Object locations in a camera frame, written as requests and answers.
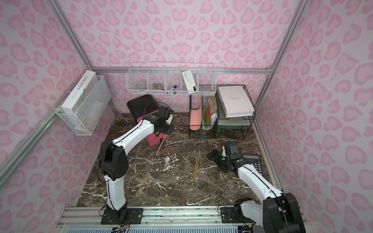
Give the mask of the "pink bottom drawer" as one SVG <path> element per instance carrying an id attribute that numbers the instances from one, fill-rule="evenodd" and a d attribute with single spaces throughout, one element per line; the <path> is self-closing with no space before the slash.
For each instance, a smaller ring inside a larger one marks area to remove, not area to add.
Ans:
<path id="1" fill-rule="evenodd" d="M 167 139 L 169 137 L 170 137 L 170 135 L 166 135 L 166 134 L 163 134 L 163 133 L 160 133 L 159 135 L 156 135 L 155 133 L 152 133 L 152 134 L 146 136 L 146 139 L 149 143 L 149 146 L 154 146 L 158 143 L 161 143 L 164 139 Z"/>

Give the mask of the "black pink drawer cabinet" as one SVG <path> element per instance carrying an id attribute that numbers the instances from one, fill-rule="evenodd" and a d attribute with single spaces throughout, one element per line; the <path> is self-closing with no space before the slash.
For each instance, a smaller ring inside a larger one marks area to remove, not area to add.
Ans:
<path id="1" fill-rule="evenodd" d="M 127 103 L 127 107 L 135 123 L 138 123 L 146 114 L 156 112 L 160 109 L 152 95 L 143 95 Z"/>

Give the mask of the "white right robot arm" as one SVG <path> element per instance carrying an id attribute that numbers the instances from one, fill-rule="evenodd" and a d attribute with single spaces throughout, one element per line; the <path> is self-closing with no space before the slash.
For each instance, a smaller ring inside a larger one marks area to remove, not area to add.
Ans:
<path id="1" fill-rule="evenodd" d="M 239 199 L 233 207 L 218 206 L 222 222 L 246 225 L 243 232 L 258 225 L 266 233 L 304 233 L 306 228 L 296 198 L 274 187 L 262 175 L 261 156 L 240 153 L 237 144 L 225 143 L 222 151 L 207 155 L 223 172 L 234 173 L 253 191 L 260 203 L 250 198 Z"/>

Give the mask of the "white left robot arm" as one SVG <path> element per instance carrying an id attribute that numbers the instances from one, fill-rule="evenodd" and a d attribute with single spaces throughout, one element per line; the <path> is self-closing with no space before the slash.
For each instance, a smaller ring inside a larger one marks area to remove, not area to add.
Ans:
<path id="1" fill-rule="evenodd" d="M 135 212 L 128 210 L 124 194 L 124 177 L 129 169 L 127 155 L 143 139 L 151 134 L 171 135 L 173 111 L 166 105 L 161 106 L 155 113 L 144 115 L 142 120 L 124 135 L 112 141 L 104 141 L 99 153 L 98 168 L 104 175 L 107 189 L 107 204 L 102 216 L 102 225 L 130 225 L 139 224 L 142 209 Z"/>

